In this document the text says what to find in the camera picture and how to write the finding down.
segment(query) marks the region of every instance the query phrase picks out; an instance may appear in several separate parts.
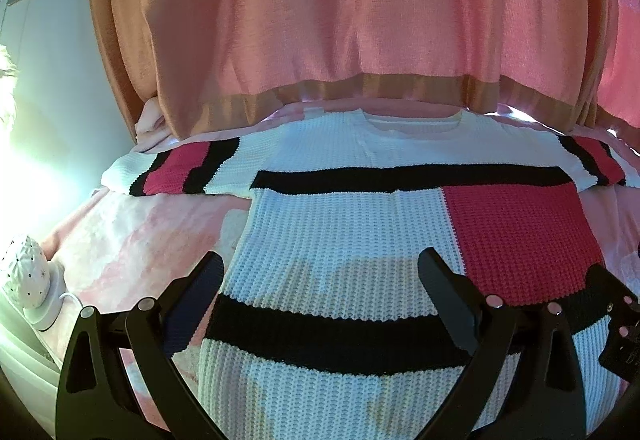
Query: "white lamp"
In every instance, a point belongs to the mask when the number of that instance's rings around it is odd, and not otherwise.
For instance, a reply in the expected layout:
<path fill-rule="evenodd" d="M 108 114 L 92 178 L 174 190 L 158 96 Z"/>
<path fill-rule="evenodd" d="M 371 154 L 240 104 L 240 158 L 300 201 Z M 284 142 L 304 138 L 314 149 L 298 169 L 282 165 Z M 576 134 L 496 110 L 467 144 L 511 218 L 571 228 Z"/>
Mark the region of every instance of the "white lamp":
<path fill-rule="evenodd" d="M 47 330 L 60 314 L 60 296 L 66 293 L 62 266 L 47 261 L 33 238 L 21 236 L 12 240 L 0 261 L 0 284 L 36 330 Z"/>

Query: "pink curtain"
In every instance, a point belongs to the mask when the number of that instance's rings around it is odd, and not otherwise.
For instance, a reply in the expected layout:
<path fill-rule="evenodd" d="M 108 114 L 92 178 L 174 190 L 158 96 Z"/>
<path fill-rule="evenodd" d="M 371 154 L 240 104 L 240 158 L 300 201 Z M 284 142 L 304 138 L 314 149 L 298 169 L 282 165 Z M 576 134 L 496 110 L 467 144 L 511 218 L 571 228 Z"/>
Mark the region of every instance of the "pink curtain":
<path fill-rule="evenodd" d="M 598 123 L 640 151 L 640 0 L 616 0 L 617 24 L 598 88 Z"/>
<path fill-rule="evenodd" d="M 617 9 L 611 0 L 92 0 L 130 127 L 158 96 L 181 138 L 249 126 L 290 102 L 354 96 L 478 112 L 502 101 L 561 130 L 593 125 Z M 637 128 L 612 102 L 611 118 Z"/>

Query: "sweater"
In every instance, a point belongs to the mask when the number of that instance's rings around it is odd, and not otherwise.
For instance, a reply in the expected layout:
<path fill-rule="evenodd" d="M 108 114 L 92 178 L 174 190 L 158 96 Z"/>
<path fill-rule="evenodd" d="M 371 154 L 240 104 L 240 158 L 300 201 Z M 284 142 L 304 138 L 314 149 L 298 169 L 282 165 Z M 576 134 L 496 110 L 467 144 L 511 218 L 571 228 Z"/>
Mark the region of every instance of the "sweater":
<path fill-rule="evenodd" d="M 230 439 L 413 439 L 468 362 L 420 284 L 433 246 L 512 306 L 558 300 L 588 430 L 620 380 L 598 363 L 603 263 L 578 192 L 640 186 L 609 146 L 466 110 L 443 119 L 327 113 L 230 140 L 130 153 L 105 172 L 134 196 L 231 194 L 252 205 L 200 353 L 198 399 Z M 494 420 L 519 353 L 476 427 Z"/>

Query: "bedspread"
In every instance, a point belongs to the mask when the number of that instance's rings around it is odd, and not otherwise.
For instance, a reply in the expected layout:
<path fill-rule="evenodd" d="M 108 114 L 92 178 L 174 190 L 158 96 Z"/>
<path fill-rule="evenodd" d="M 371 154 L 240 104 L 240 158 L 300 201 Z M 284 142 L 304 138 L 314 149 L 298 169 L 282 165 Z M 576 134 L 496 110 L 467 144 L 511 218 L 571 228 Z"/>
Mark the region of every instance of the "bedspread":
<path fill-rule="evenodd" d="M 411 101 L 380 104 L 375 99 L 369 100 L 369 106 L 364 108 L 380 115 L 446 116 L 450 115 L 447 110 L 457 109 L 450 106 L 416 108 Z M 332 102 L 335 101 L 322 105 L 308 103 L 306 106 L 321 106 L 325 110 L 353 109 L 343 102 Z M 300 105 L 289 105 L 271 120 L 251 129 L 234 131 L 260 131 L 289 120 L 313 116 L 312 112 L 307 113 L 311 115 L 305 115 Z M 608 133 L 580 128 L 579 134 L 606 140 L 630 162 L 635 161 L 635 166 L 640 166 L 640 159 L 630 150 L 621 149 L 622 143 Z M 192 140 L 217 140 L 230 136 L 236 135 L 220 132 Z M 157 151 L 175 144 L 167 134 L 162 134 L 146 147 L 153 146 Z M 580 194 L 580 200 L 607 267 L 640 294 L 640 190 L 622 186 L 591 188 Z M 244 229 L 249 206 L 249 200 L 227 195 L 135 198 L 103 188 L 60 223 L 42 246 L 49 259 L 53 258 L 65 267 L 68 289 L 84 304 L 92 304 L 103 313 L 123 311 L 132 308 L 144 296 L 159 296 L 172 279 L 190 273 L 208 250 L 219 253 L 226 267 Z M 66 300 L 53 327 L 40 334 L 59 365 L 62 365 L 78 312 L 78 306 Z M 197 394 L 200 343 L 209 313 L 210 308 L 187 349 L 172 357 L 194 394 Z M 131 352 L 123 350 L 122 353 L 127 374 L 146 418 L 163 426 Z"/>

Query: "sweater sleeve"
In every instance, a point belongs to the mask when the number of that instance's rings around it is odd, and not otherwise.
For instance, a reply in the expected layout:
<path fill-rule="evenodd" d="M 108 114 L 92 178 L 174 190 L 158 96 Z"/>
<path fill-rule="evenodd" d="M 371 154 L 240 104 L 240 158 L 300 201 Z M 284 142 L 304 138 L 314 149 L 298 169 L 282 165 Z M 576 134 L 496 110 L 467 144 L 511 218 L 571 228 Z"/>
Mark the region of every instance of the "sweater sleeve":
<path fill-rule="evenodd" d="M 640 187 L 638 171 L 608 144 L 584 136 L 562 135 L 558 140 L 577 159 L 572 176 L 578 191 L 593 185 Z"/>
<path fill-rule="evenodd" d="M 276 153 L 283 126 L 229 140 L 191 142 L 158 154 L 131 152 L 102 175 L 111 191 L 132 196 L 231 194 L 249 198 L 249 187 Z"/>

